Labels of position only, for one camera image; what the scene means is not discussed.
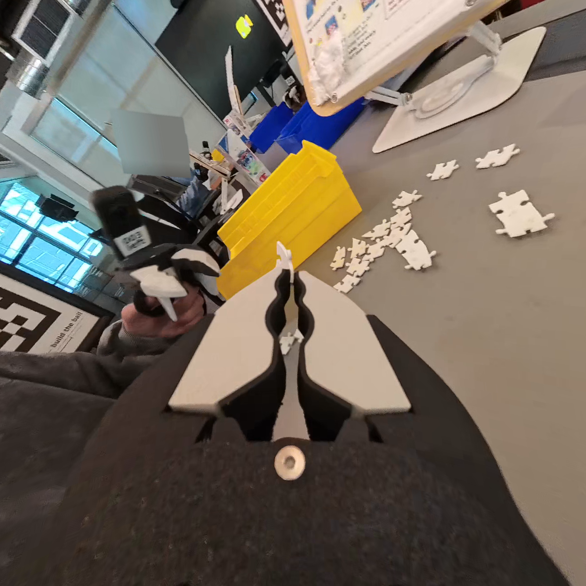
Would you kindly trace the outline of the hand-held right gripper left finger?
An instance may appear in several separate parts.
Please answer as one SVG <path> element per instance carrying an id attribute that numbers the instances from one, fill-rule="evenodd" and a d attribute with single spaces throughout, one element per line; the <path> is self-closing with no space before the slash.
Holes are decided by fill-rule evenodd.
<path id="1" fill-rule="evenodd" d="M 234 419 L 245 437 L 275 422 L 287 372 L 280 334 L 291 272 L 271 270 L 212 316 L 169 401 L 171 411 Z"/>

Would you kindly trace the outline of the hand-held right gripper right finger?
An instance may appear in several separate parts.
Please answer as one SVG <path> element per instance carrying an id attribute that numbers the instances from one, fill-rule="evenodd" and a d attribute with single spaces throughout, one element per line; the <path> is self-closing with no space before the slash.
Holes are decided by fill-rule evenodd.
<path id="1" fill-rule="evenodd" d="M 297 393 L 309 438 L 333 441 L 351 419 L 403 414 L 411 402 L 369 316 L 345 294 L 300 271 L 294 277 Z"/>

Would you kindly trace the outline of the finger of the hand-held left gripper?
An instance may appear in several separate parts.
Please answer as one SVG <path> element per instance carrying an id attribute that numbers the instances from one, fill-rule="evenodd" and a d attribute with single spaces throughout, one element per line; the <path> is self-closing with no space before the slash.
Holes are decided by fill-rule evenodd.
<path id="1" fill-rule="evenodd" d="M 142 267 L 130 272 L 138 288 L 147 297 L 177 299 L 187 296 L 187 290 L 177 277 L 158 267 Z"/>
<path id="2" fill-rule="evenodd" d="M 181 283 L 201 287 L 208 294 L 218 294 L 217 279 L 221 269 L 217 261 L 199 247 L 176 249 L 176 277 Z"/>

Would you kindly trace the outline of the yellow plastic bins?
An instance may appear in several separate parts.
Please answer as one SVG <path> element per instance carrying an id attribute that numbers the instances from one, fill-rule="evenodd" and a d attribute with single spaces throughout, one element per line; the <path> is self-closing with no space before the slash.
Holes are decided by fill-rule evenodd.
<path id="1" fill-rule="evenodd" d="M 218 230 L 230 253 L 220 294 L 229 299 L 274 269 L 278 242 L 297 268 L 361 213 L 336 156 L 304 141 Z"/>

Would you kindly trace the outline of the person's left forearm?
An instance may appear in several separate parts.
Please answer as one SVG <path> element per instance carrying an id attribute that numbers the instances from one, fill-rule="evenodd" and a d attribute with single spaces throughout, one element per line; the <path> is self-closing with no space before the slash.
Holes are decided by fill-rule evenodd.
<path id="1" fill-rule="evenodd" d="M 119 320 L 106 328 L 93 353 L 2 351 L 1 392 L 80 393 L 115 400 L 178 339 L 132 335 Z"/>

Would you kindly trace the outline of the pile of white puzzle pieces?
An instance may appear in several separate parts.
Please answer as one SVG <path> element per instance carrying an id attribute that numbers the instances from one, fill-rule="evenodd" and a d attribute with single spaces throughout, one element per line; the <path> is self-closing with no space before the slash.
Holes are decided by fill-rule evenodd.
<path id="1" fill-rule="evenodd" d="M 344 269 L 351 277 L 362 277 L 370 264 L 388 248 L 396 248 L 412 225 L 409 207 L 400 208 L 390 219 L 382 220 L 361 238 L 354 238 L 348 248 L 338 246 L 329 267 L 332 271 Z"/>

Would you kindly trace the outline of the loose white puzzle pieces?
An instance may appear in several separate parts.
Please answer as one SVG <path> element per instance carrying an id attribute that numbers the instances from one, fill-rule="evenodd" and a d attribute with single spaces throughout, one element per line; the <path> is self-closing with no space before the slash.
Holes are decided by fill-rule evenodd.
<path id="1" fill-rule="evenodd" d="M 416 271 L 430 268 L 433 264 L 433 258 L 436 256 L 436 251 L 429 251 L 413 229 L 406 232 L 399 240 L 395 250 L 403 257 L 404 268 Z"/>

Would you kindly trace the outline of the scattered white puzzle pieces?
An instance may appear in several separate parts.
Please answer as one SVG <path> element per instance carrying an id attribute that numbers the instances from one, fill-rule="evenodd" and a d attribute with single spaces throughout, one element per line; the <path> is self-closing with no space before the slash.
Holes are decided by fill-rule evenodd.
<path id="1" fill-rule="evenodd" d="M 512 194 L 501 192 L 498 197 L 498 201 L 488 205 L 489 210 L 502 223 L 502 227 L 495 230 L 498 235 L 523 237 L 528 233 L 545 230 L 548 227 L 547 222 L 555 218 L 554 213 L 542 215 L 523 189 Z"/>

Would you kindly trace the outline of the person's left hand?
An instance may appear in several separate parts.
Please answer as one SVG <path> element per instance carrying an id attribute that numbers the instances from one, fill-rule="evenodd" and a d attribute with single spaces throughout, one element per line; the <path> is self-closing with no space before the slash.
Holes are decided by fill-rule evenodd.
<path id="1" fill-rule="evenodd" d="M 128 304 L 121 311 L 121 322 L 128 334 L 142 338 L 177 338 L 195 327 L 206 315 L 206 301 L 198 287 L 187 286 L 186 297 L 173 303 L 177 319 L 172 320 L 164 313 L 161 317 L 150 318 L 138 312 L 134 304 Z"/>

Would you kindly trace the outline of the white phone stand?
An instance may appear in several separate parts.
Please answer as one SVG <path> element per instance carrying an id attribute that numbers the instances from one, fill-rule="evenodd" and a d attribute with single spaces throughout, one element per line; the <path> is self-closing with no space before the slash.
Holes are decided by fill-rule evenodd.
<path id="1" fill-rule="evenodd" d="M 220 209 L 219 214 L 225 215 L 228 212 L 236 210 L 244 201 L 243 191 L 240 189 L 234 195 L 229 197 L 229 183 L 226 178 L 222 178 Z"/>

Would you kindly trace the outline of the framed black white poster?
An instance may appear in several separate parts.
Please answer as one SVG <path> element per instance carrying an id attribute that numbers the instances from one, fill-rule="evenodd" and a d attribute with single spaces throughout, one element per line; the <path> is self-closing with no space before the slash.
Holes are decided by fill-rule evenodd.
<path id="1" fill-rule="evenodd" d="M 1 263 L 1 351 L 89 351 L 113 313 Z"/>

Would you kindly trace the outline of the colourful printed carton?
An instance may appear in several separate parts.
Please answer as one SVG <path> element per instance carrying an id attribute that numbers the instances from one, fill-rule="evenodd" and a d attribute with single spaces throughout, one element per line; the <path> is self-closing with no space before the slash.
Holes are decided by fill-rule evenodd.
<path id="1" fill-rule="evenodd" d="M 268 179 L 269 170 L 246 142 L 231 129 L 226 132 L 226 152 L 235 167 L 245 173 L 257 186 Z"/>

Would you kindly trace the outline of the large dark screen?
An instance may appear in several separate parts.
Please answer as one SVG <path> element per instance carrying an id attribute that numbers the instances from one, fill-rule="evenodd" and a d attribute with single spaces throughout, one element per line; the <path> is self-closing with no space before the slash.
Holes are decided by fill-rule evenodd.
<path id="1" fill-rule="evenodd" d="M 225 55 L 245 98 L 282 59 L 285 45 L 257 1 L 172 1 L 178 9 L 155 46 L 223 119 L 231 111 Z"/>

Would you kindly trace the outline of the person's dark clothing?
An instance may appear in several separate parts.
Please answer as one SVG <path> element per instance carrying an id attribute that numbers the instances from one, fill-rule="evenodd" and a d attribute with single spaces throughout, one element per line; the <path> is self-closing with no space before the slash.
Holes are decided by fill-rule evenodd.
<path id="1" fill-rule="evenodd" d="M 35 584 L 84 448 L 121 393 L 1 380 L 1 585 Z"/>

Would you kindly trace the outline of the metal ventilation duct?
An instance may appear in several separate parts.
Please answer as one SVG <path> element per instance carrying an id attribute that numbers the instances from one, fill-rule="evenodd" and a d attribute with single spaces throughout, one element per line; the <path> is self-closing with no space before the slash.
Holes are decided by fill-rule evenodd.
<path id="1" fill-rule="evenodd" d="M 39 100 L 46 90 L 49 68 L 41 58 L 21 48 L 6 73 L 20 92 Z"/>

